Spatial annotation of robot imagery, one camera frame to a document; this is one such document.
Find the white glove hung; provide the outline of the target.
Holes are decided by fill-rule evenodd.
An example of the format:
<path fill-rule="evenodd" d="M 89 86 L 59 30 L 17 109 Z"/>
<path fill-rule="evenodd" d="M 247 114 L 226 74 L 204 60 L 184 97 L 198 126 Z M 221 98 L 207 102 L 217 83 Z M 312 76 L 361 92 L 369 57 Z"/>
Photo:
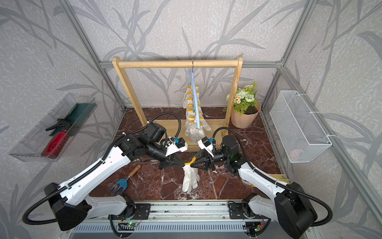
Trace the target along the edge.
<path fill-rule="evenodd" d="M 194 144 L 206 136 L 206 131 L 211 131 L 211 127 L 204 117 L 200 117 L 200 128 L 197 128 L 197 120 L 195 119 L 187 119 L 185 126 L 185 136 L 189 137 Z"/>
<path fill-rule="evenodd" d="M 184 94 L 184 98 L 183 98 L 183 102 L 182 102 L 182 106 L 184 109 L 186 109 L 187 105 L 190 104 L 190 103 L 188 103 L 189 98 L 191 98 L 191 99 L 193 98 L 191 86 L 187 86 L 186 92 Z"/>
<path fill-rule="evenodd" d="M 196 158 L 193 157 L 191 162 L 186 163 L 183 167 L 184 170 L 184 180 L 182 191 L 184 193 L 190 194 L 193 189 L 198 188 L 200 176 L 198 174 L 197 168 L 192 168 L 191 164 L 196 161 Z"/>

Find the blue wavy clip hanger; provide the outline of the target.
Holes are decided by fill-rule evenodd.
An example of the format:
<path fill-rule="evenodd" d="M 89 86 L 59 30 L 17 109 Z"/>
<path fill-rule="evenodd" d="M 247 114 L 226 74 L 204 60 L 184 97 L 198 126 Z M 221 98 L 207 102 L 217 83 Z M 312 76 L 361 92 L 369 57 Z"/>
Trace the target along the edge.
<path fill-rule="evenodd" d="M 190 83 L 191 83 L 191 89 L 192 89 L 192 94 L 194 99 L 195 121 L 197 125 L 197 130 L 199 130 L 201 128 L 201 123 L 200 123 L 197 89 L 196 89 L 196 83 L 194 78 L 194 60 L 193 59 L 192 59 L 192 68 L 191 68 L 191 71 L 189 72 L 189 75 L 190 75 Z"/>

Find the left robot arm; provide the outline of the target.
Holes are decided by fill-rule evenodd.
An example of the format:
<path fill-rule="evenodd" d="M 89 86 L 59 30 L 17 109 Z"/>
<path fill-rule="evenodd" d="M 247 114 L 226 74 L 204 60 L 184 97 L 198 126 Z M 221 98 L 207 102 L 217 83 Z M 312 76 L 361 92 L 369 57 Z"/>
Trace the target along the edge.
<path fill-rule="evenodd" d="M 178 152 L 186 151 L 188 145 L 179 137 L 182 123 L 180 118 L 177 121 L 178 129 L 172 138 L 168 138 L 166 128 L 155 123 L 153 119 L 137 130 L 140 134 L 138 137 L 135 132 L 121 135 L 111 143 L 101 158 L 81 173 L 61 184 L 51 183 L 46 186 L 46 197 L 27 209 L 22 221 L 27 225 L 58 223 L 62 231 L 67 231 L 88 218 L 107 214 L 120 215 L 128 206 L 126 196 L 105 197 L 97 202 L 89 194 L 120 168 L 144 155 L 159 161 L 160 169 L 183 167 L 185 164 Z M 49 202 L 54 219 L 30 219 L 32 211 L 45 202 Z"/>

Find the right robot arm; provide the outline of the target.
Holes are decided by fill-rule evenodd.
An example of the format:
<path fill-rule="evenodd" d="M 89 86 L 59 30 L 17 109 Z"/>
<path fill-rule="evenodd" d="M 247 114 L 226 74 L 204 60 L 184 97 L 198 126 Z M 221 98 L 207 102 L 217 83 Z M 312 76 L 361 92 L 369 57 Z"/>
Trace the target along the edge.
<path fill-rule="evenodd" d="M 245 217 L 263 218 L 246 231 L 247 236 L 257 238 L 275 221 L 291 238 L 299 239 L 310 227 L 323 226 L 332 220 L 333 211 L 324 201 L 305 193 L 299 184 L 285 183 L 256 167 L 234 131 L 223 137 L 220 149 L 216 148 L 214 137 L 203 137 L 198 146 L 200 151 L 192 159 L 192 168 L 209 170 L 215 163 L 224 162 L 230 173 L 266 195 L 251 194 L 241 202 Z"/>

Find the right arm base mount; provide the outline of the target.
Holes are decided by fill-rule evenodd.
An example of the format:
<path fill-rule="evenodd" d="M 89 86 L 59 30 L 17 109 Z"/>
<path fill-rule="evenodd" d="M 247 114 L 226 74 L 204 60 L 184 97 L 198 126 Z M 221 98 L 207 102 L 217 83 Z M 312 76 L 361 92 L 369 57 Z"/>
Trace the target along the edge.
<path fill-rule="evenodd" d="M 229 209 L 230 219 L 252 219 L 255 217 L 255 214 L 246 202 L 237 203 L 234 201 L 228 201 L 227 206 Z"/>

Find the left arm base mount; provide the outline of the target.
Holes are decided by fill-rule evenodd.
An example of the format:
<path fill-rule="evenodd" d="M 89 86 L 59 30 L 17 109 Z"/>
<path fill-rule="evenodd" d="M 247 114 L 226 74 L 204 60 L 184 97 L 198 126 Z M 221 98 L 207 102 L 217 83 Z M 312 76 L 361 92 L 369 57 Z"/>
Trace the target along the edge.
<path fill-rule="evenodd" d="M 123 219 L 148 220 L 150 209 L 151 204 L 149 203 L 129 204 L 120 216 Z"/>

